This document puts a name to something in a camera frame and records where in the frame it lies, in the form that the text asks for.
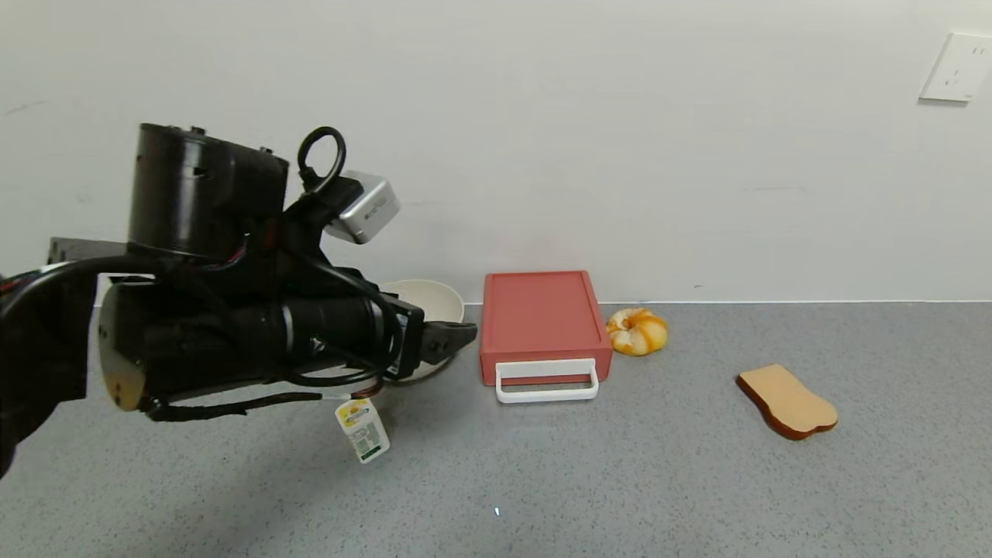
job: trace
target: wall outlet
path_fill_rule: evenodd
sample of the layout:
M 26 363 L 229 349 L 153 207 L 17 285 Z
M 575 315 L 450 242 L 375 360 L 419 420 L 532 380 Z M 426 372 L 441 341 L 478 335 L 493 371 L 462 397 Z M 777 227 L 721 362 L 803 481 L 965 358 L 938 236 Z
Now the wall outlet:
M 992 37 L 952 33 L 920 98 L 968 102 L 992 69 Z

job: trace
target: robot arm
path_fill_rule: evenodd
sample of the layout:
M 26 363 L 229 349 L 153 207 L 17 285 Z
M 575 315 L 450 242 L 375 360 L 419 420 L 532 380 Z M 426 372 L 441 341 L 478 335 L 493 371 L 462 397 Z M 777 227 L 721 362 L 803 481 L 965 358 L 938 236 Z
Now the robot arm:
M 324 136 L 338 157 L 321 177 L 306 155 Z M 320 252 L 324 231 L 364 243 L 399 210 L 385 179 L 341 172 L 344 156 L 333 128 L 308 136 L 306 192 L 283 210 L 289 164 L 270 150 L 143 124 L 127 244 L 54 241 L 50 263 L 67 263 L 0 279 L 0 475 L 56 405 L 85 396 L 100 273 L 118 275 L 96 329 L 107 389 L 118 407 L 153 420 L 321 398 L 296 390 L 176 404 L 260 383 L 370 396 L 471 343 L 476 326 L 425 322 L 422 309 Z

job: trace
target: wire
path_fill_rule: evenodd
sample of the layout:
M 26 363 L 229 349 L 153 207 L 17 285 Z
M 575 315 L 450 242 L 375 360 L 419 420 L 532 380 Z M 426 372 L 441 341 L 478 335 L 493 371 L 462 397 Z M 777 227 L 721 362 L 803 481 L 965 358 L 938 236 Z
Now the wire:
M 245 233 L 244 240 L 241 242 L 241 247 L 238 248 L 231 257 L 227 258 L 226 261 L 222 263 L 211 263 L 207 265 L 200 265 L 192 267 L 196 271 L 223 271 L 225 269 L 230 269 L 238 264 L 242 259 L 244 259 L 245 254 L 248 253 L 248 237 L 249 234 Z
M 389 367 L 396 362 L 403 351 L 403 330 L 400 327 L 400 320 L 397 317 L 396 311 L 393 309 L 392 305 L 386 302 L 386 299 L 384 299 L 382 294 L 378 291 L 361 282 L 359 279 L 339 271 L 334 266 L 298 252 L 290 251 L 289 253 L 291 256 L 297 258 L 313 270 L 323 273 L 324 275 L 327 275 L 330 278 L 351 287 L 353 290 L 357 291 L 361 295 L 364 295 L 371 300 L 373 304 L 378 306 L 379 310 L 382 311 L 383 318 L 386 322 L 386 335 L 387 341 L 390 342 L 390 350 L 386 358 L 379 362 L 379 364 L 352 374 L 328 378 L 306 376 L 292 370 L 284 370 L 284 379 L 296 385 L 303 385 L 307 387 L 338 387 L 371 378 L 381 378 L 383 376 L 395 378 L 395 374 L 389 371 Z
M 26 285 L 14 291 L 10 300 L 0 310 L 0 328 L 10 320 L 17 310 L 32 297 L 47 287 L 68 278 L 99 273 L 143 273 L 160 275 L 165 266 L 156 260 L 137 258 L 133 255 L 108 256 L 73 261 L 54 269 L 39 273 Z
M 234 321 L 234 317 L 231 315 L 231 309 L 227 306 L 227 303 L 224 302 L 224 299 L 217 296 L 216 293 L 214 293 L 195 275 L 184 268 L 178 267 L 171 270 L 171 272 L 164 276 L 163 279 L 166 279 L 167 281 L 178 286 L 180 289 L 187 291 L 198 298 L 206 309 L 220 320 L 220 324 L 227 330 L 227 334 L 233 337 L 231 340 L 233 344 L 244 351 L 245 354 L 259 356 L 255 346 L 248 343 L 248 340 L 245 338 L 241 328 Z
M 3 279 L 0 279 L 0 296 L 2 296 L 5 293 L 9 293 L 10 291 L 13 291 L 14 288 L 16 288 L 18 285 L 26 282 L 28 279 L 31 279 L 32 276 L 37 275 L 38 273 L 39 273 L 38 270 L 27 271 L 25 273 L 20 273 L 12 277 L 5 277 Z
M 334 157 L 334 164 L 330 166 L 327 176 L 321 177 L 313 167 L 307 164 L 307 156 L 310 154 L 310 148 L 313 147 L 313 144 L 327 136 L 334 138 L 334 143 L 337 144 L 337 155 Z M 330 126 L 320 126 L 304 138 L 303 143 L 300 144 L 300 151 L 297 152 L 297 164 L 300 166 L 300 178 L 304 181 L 304 188 L 307 189 L 308 195 L 320 196 L 330 188 L 330 184 L 341 175 L 347 154 L 344 136 Z M 317 179 L 321 179 L 320 183 L 314 186 L 313 184 Z
M 379 381 L 375 382 L 375 385 L 373 385 L 373 386 L 371 386 L 371 387 L 369 387 L 367 389 L 363 389 L 361 391 L 357 391 L 355 393 L 352 393 L 351 394 L 351 398 L 352 399 L 366 399 L 368 397 L 372 397 L 374 395 L 378 395 L 379 392 L 382 391 L 382 388 L 383 387 L 386 387 L 386 382 L 383 381 L 382 378 L 379 378 Z
M 237 403 L 210 405 L 206 407 L 170 405 L 166 401 L 153 399 L 142 411 L 148 415 L 148 418 L 157 422 L 185 422 L 191 420 L 209 420 L 228 415 L 246 416 L 251 409 L 260 409 L 262 407 L 295 403 L 298 401 L 319 401 L 320 399 L 323 399 L 323 396 L 319 393 L 290 392 L 238 401 Z

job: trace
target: red box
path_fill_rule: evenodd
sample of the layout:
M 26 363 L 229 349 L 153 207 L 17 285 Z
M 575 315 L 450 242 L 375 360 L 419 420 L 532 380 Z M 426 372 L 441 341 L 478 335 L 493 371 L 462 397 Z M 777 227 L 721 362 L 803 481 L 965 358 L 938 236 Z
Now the red box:
M 610 373 L 613 347 L 585 271 L 491 273 L 482 303 L 482 383 L 496 385 L 497 362 L 595 358 Z M 508 378 L 508 385 L 577 383 L 589 376 Z

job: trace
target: toast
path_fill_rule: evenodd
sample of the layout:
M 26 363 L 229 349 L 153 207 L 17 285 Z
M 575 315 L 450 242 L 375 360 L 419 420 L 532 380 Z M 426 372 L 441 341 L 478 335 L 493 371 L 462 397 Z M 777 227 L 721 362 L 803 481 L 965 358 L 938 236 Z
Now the toast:
M 802 440 L 837 425 L 837 410 L 780 364 L 737 376 L 737 385 L 761 409 L 772 430 Z

